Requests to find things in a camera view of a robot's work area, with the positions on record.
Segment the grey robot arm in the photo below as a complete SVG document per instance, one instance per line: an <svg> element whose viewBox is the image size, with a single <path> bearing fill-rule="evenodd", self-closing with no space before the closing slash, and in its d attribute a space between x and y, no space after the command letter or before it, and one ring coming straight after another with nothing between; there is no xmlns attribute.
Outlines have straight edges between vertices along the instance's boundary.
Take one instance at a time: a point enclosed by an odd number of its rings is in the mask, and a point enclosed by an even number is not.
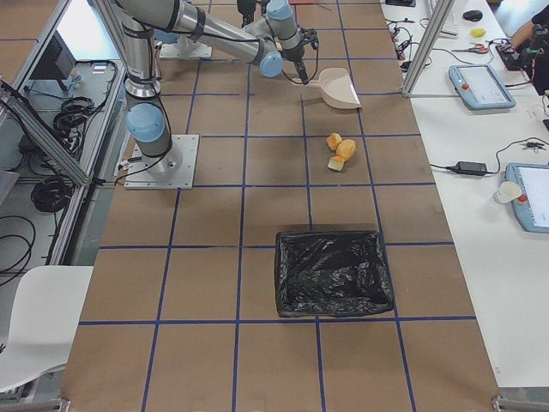
<svg viewBox="0 0 549 412"><path fill-rule="evenodd" d="M154 37L174 33L255 65L269 78L278 76L289 61L303 84L311 80L303 57L305 47L318 48L317 33L296 22L287 1L270 1L259 21L238 28L186 1L118 1L126 51L127 127L147 169L179 166L172 130L160 98Z"/></svg>
<svg viewBox="0 0 549 412"><path fill-rule="evenodd" d="M230 56L251 61L263 48L264 41L245 32L204 9L186 1L153 1L138 17L162 40L176 38L189 45L202 44Z"/></svg>

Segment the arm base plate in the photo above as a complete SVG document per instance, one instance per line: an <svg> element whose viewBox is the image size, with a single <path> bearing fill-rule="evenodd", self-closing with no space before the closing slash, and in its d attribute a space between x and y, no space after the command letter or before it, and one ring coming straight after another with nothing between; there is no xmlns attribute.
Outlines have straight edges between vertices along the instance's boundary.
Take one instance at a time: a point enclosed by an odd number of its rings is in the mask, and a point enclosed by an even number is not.
<svg viewBox="0 0 549 412"><path fill-rule="evenodd" d="M183 35L172 35L160 39L160 57L172 60L209 60L212 48L203 43L188 39Z"/></svg>
<svg viewBox="0 0 549 412"><path fill-rule="evenodd" d="M129 164L130 176L124 180L124 187L128 190L192 189L199 141L198 135L173 135L171 150L149 169L155 160L143 156L135 143L132 154L141 159Z"/></svg>

